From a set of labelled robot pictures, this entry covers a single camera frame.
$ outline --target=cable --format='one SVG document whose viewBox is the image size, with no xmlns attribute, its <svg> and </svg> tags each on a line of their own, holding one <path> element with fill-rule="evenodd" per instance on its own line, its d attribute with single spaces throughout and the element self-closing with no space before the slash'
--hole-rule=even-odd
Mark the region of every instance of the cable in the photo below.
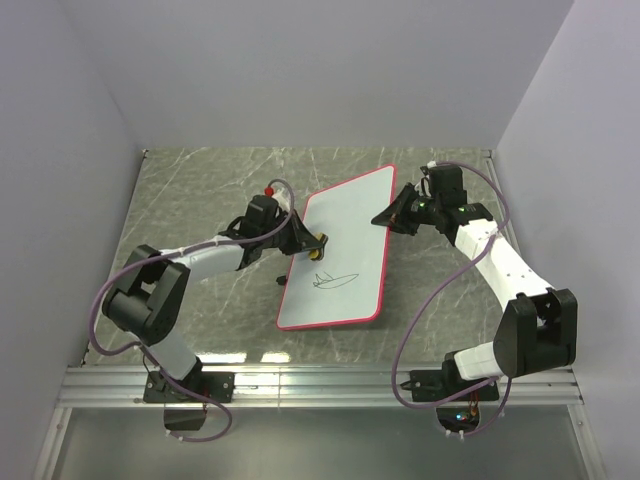
<svg viewBox="0 0 640 480">
<path fill-rule="evenodd" d="M 138 262 L 132 263 L 131 265 L 126 266 L 125 268 L 123 268 L 122 270 L 120 270 L 119 272 L 117 272 L 115 275 L 111 276 L 106 282 L 105 284 L 100 287 L 100 290 L 98 290 L 98 293 L 96 294 L 95 298 L 93 299 L 93 302 L 91 303 L 91 308 L 89 310 L 89 342 L 91 343 L 91 346 L 93 346 L 93 348 L 95 349 L 96 352 L 98 352 L 100 355 L 104 355 L 107 357 L 111 357 L 114 355 L 119 355 L 120 353 L 133 348 L 133 347 L 139 347 L 142 350 L 143 355 L 145 355 L 147 358 L 149 358 L 154 365 L 156 366 L 160 366 L 158 364 L 158 362 L 155 360 L 155 358 L 153 358 L 153 355 L 151 355 L 151 353 L 149 352 L 149 350 L 147 348 L 145 348 L 144 345 L 142 345 L 141 342 L 139 341 L 133 341 L 133 342 L 129 342 L 126 343 L 114 350 L 107 350 L 106 348 L 102 347 L 102 345 L 100 345 L 100 343 L 98 342 L 98 339 L 96 337 L 96 323 L 98 321 L 98 312 L 100 310 L 100 304 L 102 303 L 102 300 L 104 298 L 104 296 L 106 295 L 106 293 L 109 291 L 109 289 L 113 286 L 113 284 L 118 281 L 119 279 L 121 279 L 124 275 L 130 273 L 131 271 L 140 268 L 140 267 L 144 267 L 146 265 L 150 265 L 152 263 L 156 263 L 156 262 L 161 262 L 163 260 L 171 260 L 174 258 L 178 258 L 184 255 L 188 255 L 190 253 L 193 252 L 197 252 L 199 250 L 204 250 L 205 248 L 210 248 L 210 247 L 217 247 L 217 246 L 222 246 L 222 245 L 246 245 L 249 243 L 257 243 L 257 242 L 261 242 L 263 240 L 266 240 L 270 237 L 273 237 L 274 235 L 276 235 L 278 232 L 280 232 L 291 220 L 291 218 L 293 217 L 293 213 L 294 213 L 294 193 L 293 193 L 293 188 L 291 188 L 291 185 L 289 185 L 289 183 L 285 180 L 282 180 L 280 178 L 275 178 L 273 180 L 271 180 L 268 184 L 269 187 L 271 187 L 274 183 L 279 183 L 282 186 L 284 186 L 284 188 L 287 190 L 287 192 L 289 193 L 289 198 L 290 198 L 290 206 L 289 206 L 289 212 L 287 213 L 287 216 L 285 217 L 284 221 L 278 225 L 276 228 L 274 228 L 273 230 L 271 230 L 269 233 L 265 233 L 264 235 L 260 235 L 258 237 L 255 238 L 246 238 L 246 239 L 241 239 L 241 240 L 223 240 L 223 241 L 217 241 L 217 240 L 208 240 L 206 242 L 202 242 L 202 243 L 198 243 L 196 245 L 192 245 L 190 247 L 184 248 L 184 249 L 179 249 L 175 252 L 171 252 L 171 253 L 166 253 L 164 255 L 158 255 L 155 257 L 150 257 L 150 258 L 145 258 L 144 260 L 140 260 Z M 222 431 L 220 431 L 219 433 L 212 435 L 210 437 L 202 437 L 202 438 L 194 438 L 194 437 L 183 437 L 181 435 L 178 435 L 174 432 L 170 432 L 171 436 L 178 438 L 181 441 L 184 442 L 191 442 L 191 443 L 202 443 L 202 442 L 208 442 L 211 440 L 216 440 L 220 437 L 222 437 L 225 433 L 227 433 L 229 431 L 229 429 L 231 428 L 231 424 L 233 422 L 233 417 L 231 415 L 231 412 L 229 411 L 229 409 L 227 407 L 225 407 L 224 405 L 222 405 L 220 402 L 217 402 L 209 397 L 205 397 L 203 395 L 200 395 L 196 392 L 192 392 L 191 390 L 183 387 L 182 385 L 180 385 L 175 379 L 173 379 L 163 368 L 160 368 L 160 373 L 162 374 L 162 376 L 165 378 L 165 380 L 167 381 L 167 383 L 169 383 L 169 385 L 171 385 L 171 387 L 175 390 L 177 390 L 178 392 L 184 394 L 184 395 L 188 395 L 191 398 L 198 400 L 199 402 L 203 402 L 203 403 L 209 403 L 211 405 L 214 405 L 215 407 L 219 408 L 220 410 L 222 410 L 224 412 L 224 414 L 227 416 L 227 425 L 222 429 Z"/>
<path fill-rule="evenodd" d="M 424 177 L 420 179 L 420 190 L 422 190 L 422 195 L 427 196 L 427 189 L 424 186 Z"/>
<path fill-rule="evenodd" d="M 147 371 L 147 375 L 151 375 L 151 370 L 149 370 L 149 367 L 147 367 L 147 356 L 146 355 L 142 356 L 142 366 Z"/>
<path fill-rule="evenodd" d="M 498 228 L 496 229 L 496 231 L 494 233 L 492 233 L 492 235 L 489 237 L 489 241 L 487 242 L 487 245 L 484 247 L 484 249 L 482 250 L 480 255 L 478 255 L 476 258 L 474 258 L 469 263 L 464 265 L 462 268 L 458 269 L 455 273 L 453 273 L 445 281 L 443 281 L 440 285 L 438 285 L 433 292 L 431 292 L 431 294 L 427 297 L 427 299 L 420 306 L 420 308 L 418 309 L 416 314 L 413 316 L 413 318 L 409 322 L 409 326 L 407 327 L 407 330 L 405 331 L 404 336 L 402 337 L 402 340 L 400 340 L 400 344 L 398 345 L 398 349 L 396 351 L 395 357 L 393 358 L 393 364 L 391 366 L 391 389 L 393 390 L 393 394 L 396 397 L 396 399 L 398 400 L 398 402 L 400 402 L 402 405 L 404 405 L 407 408 L 413 408 L 413 409 L 416 409 L 416 410 L 424 410 L 424 409 L 428 409 L 428 408 L 439 407 L 440 405 L 443 405 L 445 403 L 448 403 L 448 402 L 451 402 L 453 400 L 456 400 L 456 399 L 458 399 L 460 397 L 463 397 L 464 395 L 466 395 L 468 393 L 471 393 L 471 392 L 473 392 L 475 390 L 478 390 L 478 389 L 480 389 L 480 388 L 482 388 L 482 387 L 484 387 L 486 385 L 489 385 L 490 383 L 498 381 L 498 377 L 490 377 L 490 378 L 487 378 L 486 380 L 483 380 L 480 383 L 477 383 L 477 384 L 475 384 L 475 385 L 473 385 L 473 386 L 471 386 L 469 388 L 465 388 L 464 390 L 461 390 L 460 392 L 457 392 L 457 393 L 455 393 L 453 395 L 450 395 L 450 396 L 448 396 L 446 398 L 443 398 L 441 400 L 438 400 L 438 401 L 435 401 L 435 402 L 431 402 L 431 403 L 416 404 L 416 403 L 408 402 L 407 400 L 405 400 L 400 395 L 400 391 L 398 389 L 398 384 L 397 384 L 397 379 L 396 378 L 398 376 L 398 364 L 400 363 L 400 357 L 402 356 L 402 352 L 404 350 L 404 347 L 406 346 L 407 341 L 409 340 L 409 337 L 411 336 L 411 333 L 413 332 L 413 329 L 415 328 L 416 324 L 418 323 L 418 320 L 420 320 L 420 317 L 422 316 L 424 311 L 427 309 L 427 307 L 431 304 L 433 299 L 442 290 L 444 290 L 450 283 L 452 283 L 454 280 L 458 279 L 464 273 L 468 272 L 473 267 L 475 267 L 478 263 L 480 263 L 482 261 L 482 259 L 484 259 L 484 257 L 486 257 L 488 255 L 488 253 L 491 251 L 491 247 L 493 247 L 493 244 L 496 241 L 496 238 L 497 238 L 496 235 L 498 234 L 498 232 L 500 232 L 502 229 L 504 229 L 507 226 L 507 224 L 509 223 L 509 220 L 511 218 L 511 212 L 509 210 L 509 205 L 507 203 L 506 198 L 504 197 L 504 195 L 502 194 L 502 192 L 500 191 L 498 186 L 495 183 L 493 183 L 493 181 L 487 175 L 485 175 L 483 172 L 481 172 L 480 170 L 478 170 L 475 167 L 472 167 L 470 165 L 467 165 L 467 164 L 464 164 L 464 163 L 460 163 L 460 162 L 453 162 L 453 161 L 441 161 L 440 162 L 439 161 L 439 162 L 432 162 L 432 163 L 436 164 L 436 165 L 455 165 L 457 167 L 461 167 L 461 168 L 467 169 L 467 170 L 475 173 L 476 175 L 480 176 L 485 182 L 487 182 L 487 184 L 491 187 L 491 189 L 496 193 L 498 199 L 500 200 L 500 203 L 502 203 L 502 207 L 504 208 L 504 219 L 502 220 L 502 222 L 500 222 L 498 224 Z M 496 411 L 494 416 L 489 420 L 489 422 L 487 422 L 482 427 L 476 429 L 474 431 L 475 433 L 477 433 L 479 431 L 482 431 L 486 427 L 491 425 L 495 421 L 495 419 L 500 415 L 500 413 L 502 413 L 502 410 L 504 409 L 504 406 L 507 403 L 507 399 L 509 398 L 509 392 L 510 391 L 511 391 L 511 379 L 509 379 L 509 381 L 507 383 L 507 389 L 505 390 L 505 393 L 504 393 L 503 399 L 502 399 L 502 403 L 498 407 L 498 410 Z"/>
</svg>

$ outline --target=black mounting clamp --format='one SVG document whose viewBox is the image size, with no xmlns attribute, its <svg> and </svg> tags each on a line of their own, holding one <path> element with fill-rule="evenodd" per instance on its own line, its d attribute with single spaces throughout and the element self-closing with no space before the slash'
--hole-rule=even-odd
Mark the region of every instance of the black mounting clamp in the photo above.
<svg viewBox="0 0 640 480">
<path fill-rule="evenodd" d="M 460 378 L 454 355 L 456 352 L 447 353 L 445 360 L 442 362 L 441 370 L 411 370 L 409 372 L 409 380 L 400 384 L 400 388 L 411 392 L 411 399 L 416 403 L 437 402 L 443 398 L 450 397 L 462 390 L 476 385 L 484 380 L 463 380 Z M 480 402 L 494 402 L 500 399 L 498 393 L 498 385 L 485 385 L 475 390 L 477 392 L 476 400 Z M 464 402 L 471 400 L 471 394 L 466 394 L 456 399 L 456 402 Z"/>
<path fill-rule="evenodd" d="M 196 369 L 193 374 L 178 383 L 218 403 L 230 403 L 235 388 L 235 374 L 202 372 L 201 369 Z M 164 405 L 198 403 L 198 400 L 191 396 L 176 391 L 157 371 L 149 372 L 142 401 Z M 198 431 L 204 425 L 206 418 L 207 405 L 203 405 L 202 409 L 164 409 L 164 426 L 170 431 Z"/>
</svg>

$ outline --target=yellow marker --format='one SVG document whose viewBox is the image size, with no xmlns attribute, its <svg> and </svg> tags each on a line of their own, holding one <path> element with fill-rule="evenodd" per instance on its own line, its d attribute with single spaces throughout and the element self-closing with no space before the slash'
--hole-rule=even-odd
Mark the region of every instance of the yellow marker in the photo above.
<svg viewBox="0 0 640 480">
<path fill-rule="evenodd" d="M 322 242 L 323 248 L 316 248 L 309 252 L 309 258 L 314 262 L 322 260 L 322 257 L 324 257 L 324 245 L 329 241 L 329 237 L 324 233 L 316 233 L 315 237 Z"/>
</svg>

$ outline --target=gray marble floor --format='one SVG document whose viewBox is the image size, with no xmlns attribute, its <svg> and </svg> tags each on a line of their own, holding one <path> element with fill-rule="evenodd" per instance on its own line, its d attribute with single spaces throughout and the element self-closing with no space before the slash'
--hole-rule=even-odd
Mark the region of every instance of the gray marble floor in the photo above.
<svg viewBox="0 0 640 480">
<path fill-rule="evenodd" d="M 151 150 L 144 161 L 124 227 L 115 266 L 131 250 L 148 243 L 172 248 L 211 238 L 274 177 L 294 187 L 298 205 L 312 192 L 378 166 L 397 165 L 396 191 L 420 178 L 430 160 L 455 159 L 488 171 L 479 149 L 401 148 L 201 148 Z M 469 199 L 499 216 L 495 195 L 465 173 Z M 275 278 L 291 259 L 270 252 L 241 272 L 219 275 L 191 287 L 177 328 L 210 362 L 385 363 L 390 362 L 409 319 L 429 292 L 465 263 L 435 229 L 423 226 L 415 237 L 391 236 L 383 308 L 369 324 L 283 332 L 275 317 L 282 295 Z M 450 285 L 425 312 L 403 355 L 405 362 L 441 361 L 451 350 L 492 338 L 500 320 L 498 302 L 474 270 Z M 107 319 L 97 335 L 109 347 L 126 340 Z M 101 357 L 89 351 L 89 364 L 129 364 L 136 352 Z"/>
</svg>

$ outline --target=glass panel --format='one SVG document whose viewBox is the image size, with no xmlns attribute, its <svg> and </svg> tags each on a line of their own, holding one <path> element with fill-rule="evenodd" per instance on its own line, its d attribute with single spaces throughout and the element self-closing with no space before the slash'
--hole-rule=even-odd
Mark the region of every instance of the glass panel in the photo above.
<svg viewBox="0 0 640 480">
<path fill-rule="evenodd" d="M 160 411 L 77 410 L 54 478 L 587 478 L 565 407 L 509 408 L 504 420 L 464 442 L 446 438 L 433 411 L 240 409 L 234 415 L 223 439 L 181 444 L 164 436 Z"/>
</svg>

